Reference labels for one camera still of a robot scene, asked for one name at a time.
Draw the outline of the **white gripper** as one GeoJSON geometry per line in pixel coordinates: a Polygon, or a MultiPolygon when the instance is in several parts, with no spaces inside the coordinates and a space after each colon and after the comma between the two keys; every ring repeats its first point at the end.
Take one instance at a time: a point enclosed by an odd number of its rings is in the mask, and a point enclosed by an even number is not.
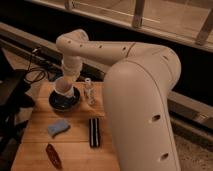
{"type": "MultiPolygon", "coordinates": [[[[71,62],[62,61],[62,72],[64,76],[72,78],[73,80],[77,80],[81,72],[81,62],[80,61],[71,61],[71,62]]],[[[66,82],[65,92],[73,91],[73,82],[68,79],[66,79],[65,82],[66,82]]]]}

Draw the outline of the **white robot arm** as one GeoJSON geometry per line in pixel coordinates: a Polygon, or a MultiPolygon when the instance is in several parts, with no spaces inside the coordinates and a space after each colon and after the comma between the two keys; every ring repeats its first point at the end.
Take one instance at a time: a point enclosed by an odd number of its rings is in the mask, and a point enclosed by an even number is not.
{"type": "Polygon", "coordinates": [[[109,67],[103,105],[121,171],[181,171],[168,94],[180,78],[177,54],[162,45],[91,41],[78,29],[60,35],[64,74],[74,74],[74,59],[87,58],[109,67]]]}

